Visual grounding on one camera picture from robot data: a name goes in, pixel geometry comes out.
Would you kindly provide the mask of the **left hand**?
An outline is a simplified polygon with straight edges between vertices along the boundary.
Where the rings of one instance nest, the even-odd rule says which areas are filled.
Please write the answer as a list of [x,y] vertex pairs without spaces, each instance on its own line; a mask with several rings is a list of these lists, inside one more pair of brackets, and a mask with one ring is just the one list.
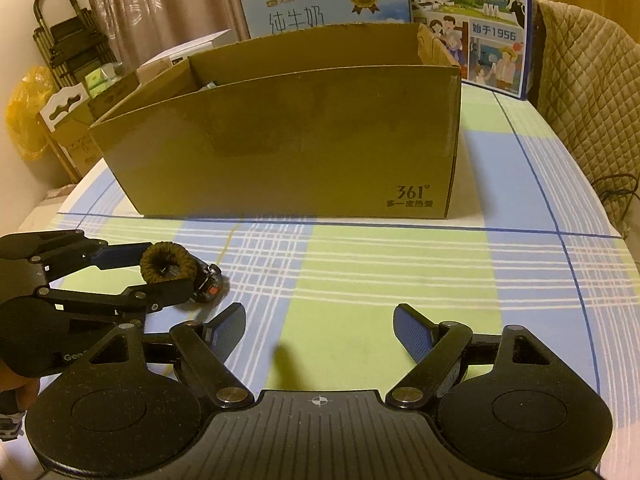
[[17,411],[26,411],[37,399],[40,391],[40,379],[16,374],[5,362],[0,363],[0,389],[13,392]]

